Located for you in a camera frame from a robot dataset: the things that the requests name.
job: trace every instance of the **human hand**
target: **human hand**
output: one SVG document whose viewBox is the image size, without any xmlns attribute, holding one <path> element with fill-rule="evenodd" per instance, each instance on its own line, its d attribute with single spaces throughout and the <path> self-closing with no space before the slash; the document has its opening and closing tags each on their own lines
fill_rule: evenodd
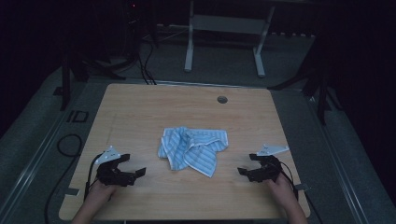
<svg viewBox="0 0 396 224">
<path fill-rule="evenodd" d="M 272 179 L 264 180 L 269 187 L 277 203 L 283 207 L 288 207 L 291 203 L 297 203 L 289 180 L 280 173 L 274 182 Z"/>
<path fill-rule="evenodd" d="M 117 188 L 118 186 L 115 185 L 106 186 L 99 180 L 94 182 L 87 198 L 73 218 L 72 223 L 90 223 L 100 208 L 110 199 L 111 195 L 116 192 Z"/>
<path fill-rule="evenodd" d="M 289 224 L 308 223 L 303 208 L 297 202 L 289 180 L 281 173 L 274 182 L 272 179 L 264 181 L 279 205 L 288 216 Z"/>
</svg>

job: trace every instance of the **wire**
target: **wire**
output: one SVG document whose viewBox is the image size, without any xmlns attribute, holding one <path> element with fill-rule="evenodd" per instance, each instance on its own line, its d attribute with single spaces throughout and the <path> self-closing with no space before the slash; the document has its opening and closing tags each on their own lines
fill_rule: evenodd
<svg viewBox="0 0 396 224">
<path fill-rule="evenodd" d="M 175 33 L 175 34 L 172 34 L 172 35 L 169 35 L 169 36 L 167 36 L 167 37 L 164 37 L 164 38 L 162 38 L 161 40 L 159 40 L 158 42 L 163 42 L 164 40 L 170 39 L 170 38 L 172 38 L 172 37 L 174 37 L 174 36 L 177 36 L 177 35 L 181 35 L 181 34 L 183 34 L 183 33 L 187 33 L 188 31 L 189 31 L 189 29 L 182 30 L 182 31 L 177 32 L 177 33 Z"/>
<path fill-rule="evenodd" d="M 293 191 L 294 191 L 294 193 L 296 194 L 296 197 L 297 197 L 297 200 L 298 200 L 298 190 L 297 190 L 297 188 L 296 188 L 295 185 L 294 185 L 293 176 L 292 176 L 292 174 L 291 174 L 290 168 L 289 168 L 289 166 L 286 165 L 284 162 L 281 162 L 281 163 L 282 163 L 286 168 L 288 168 L 289 173 L 290 173 L 290 177 L 288 177 L 288 176 L 285 174 L 284 171 L 280 171 L 280 172 L 281 172 L 282 175 L 284 175 L 284 176 L 289 180 L 289 182 L 291 183 L 291 187 L 293 188 Z M 305 194 L 305 198 L 308 200 L 309 204 L 311 204 L 312 209 L 314 210 L 315 214 L 317 215 L 317 218 L 318 218 L 318 220 L 319 220 L 319 223 L 323 223 L 323 220 L 321 219 L 321 217 L 320 217 L 320 215 L 319 215 L 319 212 L 318 212 L 317 208 L 314 206 L 314 204 L 312 203 L 311 199 L 308 197 L 308 194 L 307 194 L 305 191 L 304 191 L 304 194 Z"/>
<path fill-rule="evenodd" d="M 149 62 L 149 58 L 151 57 L 151 54 L 152 54 L 152 52 L 153 52 L 153 50 L 154 50 L 154 47 L 152 46 L 152 44 L 149 42 L 149 41 L 147 41 L 147 40 L 143 40 L 143 42 L 145 42 L 145 43 L 149 43 L 149 45 L 150 45 L 150 52 L 149 52 L 149 54 L 148 54 L 148 57 L 147 57 L 147 59 L 146 59 L 146 61 L 145 61 L 145 63 L 143 64 L 143 62 L 142 62 L 142 58 L 140 57 L 140 55 L 138 56 L 138 61 L 139 61 L 139 64 L 140 64 L 140 72 L 141 72 L 141 74 L 142 74 L 142 78 L 145 80 L 145 82 L 146 82 L 146 84 L 151 84 L 151 85 L 157 85 L 157 83 L 155 82 L 155 80 L 154 80 L 154 77 L 152 76 L 152 74 L 148 71 L 148 69 L 147 69 L 147 66 L 148 66 L 148 62 Z"/>
<path fill-rule="evenodd" d="M 314 212 L 317 215 L 317 218 L 319 219 L 319 223 L 323 223 L 323 220 L 321 219 L 317 208 L 314 206 L 314 204 L 312 203 L 311 199 L 308 197 L 308 194 L 305 191 L 304 191 L 304 194 L 305 194 L 305 198 L 308 200 L 309 204 L 311 204 L 312 209 L 314 209 Z"/>
<path fill-rule="evenodd" d="M 136 59 L 128 59 L 124 63 L 114 64 L 114 66 L 109 66 L 108 68 L 113 70 L 117 74 L 121 74 L 136 65 Z"/>
<path fill-rule="evenodd" d="M 67 138 L 67 137 L 76 137 L 78 139 L 78 152 L 76 154 L 67 154 L 65 152 L 62 152 L 61 150 L 61 142 Z M 68 134 L 64 137 L 62 137 L 61 139 L 59 139 L 58 144 L 57 144 L 57 149 L 58 151 L 66 156 L 66 157 L 71 157 L 73 158 L 73 160 L 70 162 L 69 166 L 66 168 L 66 170 L 64 171 L 64 173 L 62 174 L 62 176 L 58 179 L 58 182 L 56 183 L 55 187 L 52 189 L 51 193 L 49 194 L 49 197 L 47 198 L 46 201 L 46 205 L 45 205 L 45 209 L 44 209 L 44 219 L 46 221 L 46 223 L 50 223 L 49 220 L 49 206 L 50 206 L 50 200 L 52 199 L 53 193 L 55 192 L 55 190 L 58 188 L 59 184 L 61 183 L 61 181 L 64 179 L 64 176 L 67 174 L 67 172 L 70 170 L 70 168 L 72 167 L 72 165 L 74 164 L 74 162 L 76 161 L 76 159 L 81 155 L 81 151 L 82 151 L 82 139 L 80 136 L 78 136 L 77 134 L 71 133 Z"/>
<path fill-rule="evenodd" d="M 97 156 L 95 156 L 95 158 L 94 158 L 93 161 L 91 162 L 90 171 L 88 172 L 88 180 L 87 180 L 87 182 L 85 183 L 84 201 L 85 201 L 85 199 L 87 198 L 88 193 L 90 192 L 90 187 L 91 187 L 91 174 L 92 174 L 93 165 L 94 165 L 95 161 L 96 161 L 100 156 L 102 156 L 102 153 L 99 154 L 99 155 L 97 155 Z"/>
<path fill-rule="evenodd" d="M 93 185 L 94 183 L 96 183 L 96 181 L 98 181 L 98 179 L 93 180 L 93 182 L 90 184 L 90 188 L 92 187 L 92 185 Z"/>
</svg>

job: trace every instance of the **blue striped towel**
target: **blue striped towel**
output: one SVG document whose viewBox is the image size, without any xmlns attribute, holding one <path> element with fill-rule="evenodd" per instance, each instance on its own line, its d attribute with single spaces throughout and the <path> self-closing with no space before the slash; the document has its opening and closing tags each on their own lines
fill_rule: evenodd
<svg viewBox="0 0 396 224">
<path fill-rule="evenodd" d="M 169 160 L 171 170 L 190 166 L 212 177 L 216 170 L 216 153 L 227 146 L 227 133 L 224 130 L 165 128 L 158 156 Z"/>
</svg>

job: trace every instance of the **wooden table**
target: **wooden table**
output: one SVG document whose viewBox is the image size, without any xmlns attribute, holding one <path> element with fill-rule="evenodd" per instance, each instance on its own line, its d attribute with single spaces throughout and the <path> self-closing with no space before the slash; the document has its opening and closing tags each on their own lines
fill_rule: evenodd
<svg viewBox="0 0 396 224">
<path fill-rule="evenodd" d="M 218 102 L 219 96 L 228 99 Z M 157 155 L 163 129 L 222 129 L 229 146 L 217 154 L 217 169 L 209 178 L 192 168 L 171 171 Z M 276 108 L 268 90 L 228 87 L 111 84 L 70 183 L 78 196 L 65 195 L 60 218 L 73 218 L 83 202 L 84 185 L 93 158 L 113 146 L 131 160 L 123 172 L 147 167 L 134 186 L 120 188 L 97 215 L 102 220 L 261 219 L 284 217 L 263 183 L 249 182 L 237 167 L 257 169 L 248 154 L 263 144 L 286 146 Z M 300 183 L 290 151 L 276 154 Z M 97 166 L 93 167 L 92 178 Z M 303 193 L 300 204 L 310 210 Z"/>
</svg>

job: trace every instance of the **table leg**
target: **table leg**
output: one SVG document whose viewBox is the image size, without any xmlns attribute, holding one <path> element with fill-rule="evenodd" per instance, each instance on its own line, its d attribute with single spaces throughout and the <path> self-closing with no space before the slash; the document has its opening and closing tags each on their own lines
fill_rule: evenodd
<svg viewBox="0 0 396 224">
<path fill-rule="evenodd" d="M 193 18 L 194 18 L 193 7 L 194 7 L 194 2 L 190 0 L 189 45 L 187 46 L 186 63 L 184 65 L 185 72 L 190 72 L 192 69 L 192 54 L 194 53 L 194 45 L 192 43 Z"/>
<path fill-rule="evenodd" d="M 268 13 L 267 20 L 262 27 L 262 36 L 260 38 L 260 43 L 256 48 L 253 48 L 254 61 L 256 62 L 257 75 L 259 77 L 265 77 L 264 67 L 262 65 L 262 46 L 264 45 L 265 37 L 267 37 L 268 28 L 270 27 L 274 11 L 275 7 L 271 7 L 270 12 Z"/>
</svg>

